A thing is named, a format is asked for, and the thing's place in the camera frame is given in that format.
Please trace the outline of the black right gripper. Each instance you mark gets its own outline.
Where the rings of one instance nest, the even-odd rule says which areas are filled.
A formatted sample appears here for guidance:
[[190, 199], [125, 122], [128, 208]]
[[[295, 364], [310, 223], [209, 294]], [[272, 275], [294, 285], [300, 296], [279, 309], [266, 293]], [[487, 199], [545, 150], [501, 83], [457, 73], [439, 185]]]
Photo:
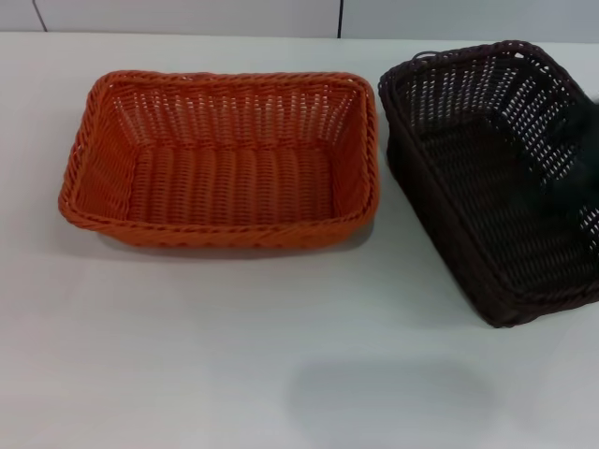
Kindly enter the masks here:
[[562, 217], [598, 208], [598, 104], [584, 100], [577, 106], [579, 152], [570, 171], [548, 184], [542, 200], [544, 212]]

